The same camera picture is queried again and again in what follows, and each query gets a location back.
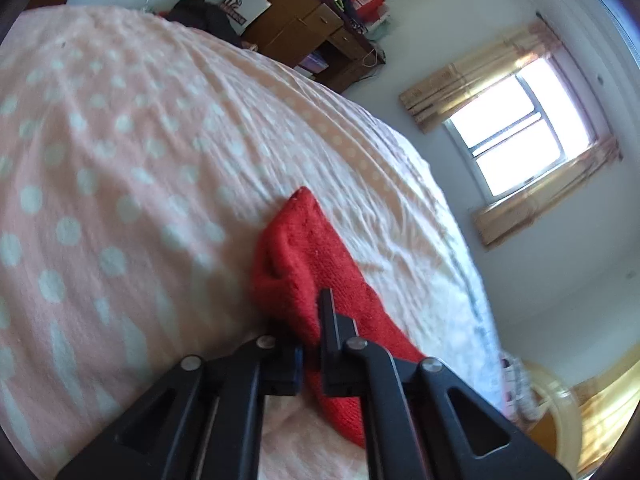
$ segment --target curtain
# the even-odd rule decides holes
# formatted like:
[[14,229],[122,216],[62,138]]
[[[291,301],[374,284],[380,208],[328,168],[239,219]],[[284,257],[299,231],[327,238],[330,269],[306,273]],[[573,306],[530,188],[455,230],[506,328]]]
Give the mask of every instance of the curtain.
[[543,178],[473,215],[482,243],[493,248],[530,226],[606,164],[620,158],[614,137],[599,140],[583,153],[553,168]]
[[640,344],[604,374],[574,387],[582,415],[582,453],[578,469],[599,465],[618,442],[640,402]]
[[561,46],[542,20],[503,35],[475,53],[449,63],[400,94],[400,100],[427,133],[449,119],[491,85]]

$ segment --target wooden desk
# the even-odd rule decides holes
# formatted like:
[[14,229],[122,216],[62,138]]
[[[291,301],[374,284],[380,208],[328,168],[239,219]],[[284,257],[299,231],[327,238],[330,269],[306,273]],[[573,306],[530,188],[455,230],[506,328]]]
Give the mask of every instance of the wooden desk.
[[295,67],[318,50],[329,67],[315,80],[341,93],[384,64],[377,51],[333,0],[269,0],[271,7],[244,32],[242,39],[258,51]]

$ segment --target red fabric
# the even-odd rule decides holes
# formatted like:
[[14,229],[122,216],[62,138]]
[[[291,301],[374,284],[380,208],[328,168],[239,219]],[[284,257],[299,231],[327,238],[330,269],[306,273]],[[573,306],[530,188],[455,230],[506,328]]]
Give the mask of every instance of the red fabric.
[[[394,357],[418,362],[423,355],[385,313],[313,194],[302,187],[260,236],[252,269],[252,297],[271,318],[288,323],[304,344],[319,344],[319,291],[332,288],[335,309],[353,318],[358,333]],[[324,416],[344,437],[364,447],[358,399],[329,399],[320,374],[305,371]]]

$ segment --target cabinet door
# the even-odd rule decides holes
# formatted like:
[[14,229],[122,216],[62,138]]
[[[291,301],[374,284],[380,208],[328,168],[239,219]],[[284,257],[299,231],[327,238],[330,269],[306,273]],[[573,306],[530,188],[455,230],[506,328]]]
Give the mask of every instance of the cabinet door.
[[309,28],[302,20],[293,20],[271,43],[261,49],[260,53],[287,66],[295,67],[323,41],[322,34]]

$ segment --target silver screw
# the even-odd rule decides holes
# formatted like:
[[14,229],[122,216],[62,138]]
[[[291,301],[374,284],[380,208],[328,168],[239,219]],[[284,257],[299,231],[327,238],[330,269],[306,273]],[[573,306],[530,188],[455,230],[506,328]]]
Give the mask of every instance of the silver screw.
[[197,355],[187,355],[182,361],[180,361],[180,366],[183,370],[187,372],[193,372],[200,368],[202,364],[202,359],[200,359]]
[[367,340],[361,337],[350,337],[347,339],[347,346],[351,350],[364,350],[367,346]]
[[425,372],[436,373],[442,370],[442,361],[436,359],[435,357],[427,357],[423,359],[420,364],[422,365],[422,369]]
[[276,338],[272,335],[261,335],[255,343],[258,345],[258,348],[270,350],[276,346]]

